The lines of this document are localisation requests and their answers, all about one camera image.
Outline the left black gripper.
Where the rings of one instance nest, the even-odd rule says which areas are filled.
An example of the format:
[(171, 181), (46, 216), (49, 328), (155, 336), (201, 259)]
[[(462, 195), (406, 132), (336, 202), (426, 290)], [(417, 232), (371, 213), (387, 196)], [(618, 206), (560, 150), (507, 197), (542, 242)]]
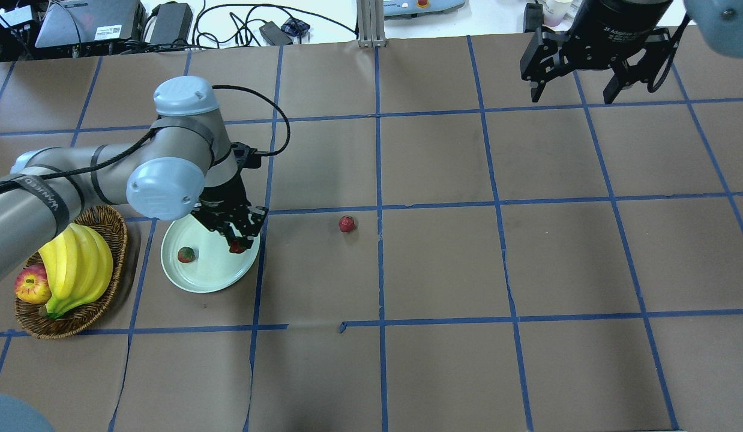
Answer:
[(191, 216), (209, 232), (223, 236), (227, 244), (234, 240), (243, 250), (257, 244), (268, 208), (251, 205), (240, 174), (218, 186), (204, 188)]

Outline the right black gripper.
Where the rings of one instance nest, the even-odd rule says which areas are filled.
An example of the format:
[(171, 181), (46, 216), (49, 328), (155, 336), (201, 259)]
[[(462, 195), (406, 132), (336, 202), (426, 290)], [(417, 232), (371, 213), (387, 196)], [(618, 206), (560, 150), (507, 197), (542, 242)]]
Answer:
[(552, 1), (527, 4), (523, 25), (531, 40), (520, 58), (520, 78), (530, 82), (532, 103), (546, 85), (576, 70), (611, 70), (603, 90), (612, 104), (624, 88), (639, 83), (661, 88), (673, 65), (675, 35), (658, 27), (671, 1), (583, 1), (571, 27), (556, 32), (544, 22)]

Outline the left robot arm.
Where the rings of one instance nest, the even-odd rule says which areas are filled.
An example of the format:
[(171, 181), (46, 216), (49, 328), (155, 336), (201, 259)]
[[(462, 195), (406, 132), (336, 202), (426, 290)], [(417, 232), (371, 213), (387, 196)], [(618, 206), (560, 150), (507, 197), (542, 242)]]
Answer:
[(0, 178), (0, 281), (98, 205), (128, 204), (163, 221), (191, 215), (231, 253), (251, 248), (268, 209), (251, 204), (241, 172), (268, 153), (231, 142), (217, 90), (201, 77), (174, 77), (153, 93), (157, 119), (133, 144), (18, 157)]

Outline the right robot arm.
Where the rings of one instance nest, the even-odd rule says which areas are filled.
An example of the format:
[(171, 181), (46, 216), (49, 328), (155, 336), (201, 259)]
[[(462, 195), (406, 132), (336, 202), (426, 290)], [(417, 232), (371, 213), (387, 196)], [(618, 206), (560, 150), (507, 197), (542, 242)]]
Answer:
[(547, 84), (577, 70), (610, 70), (603, 91), (611, 104), (619, 93), (644, 84), (654, 93), (665, 82), (681, 38), (695, 22), (710, 49), (743, 58), (743, 1), (685, 1), (675, 32), (659, 27), (669, 1), (583, 1), (571, 27), (555, 32), (539, 25), (519, 61), (537, 102)]

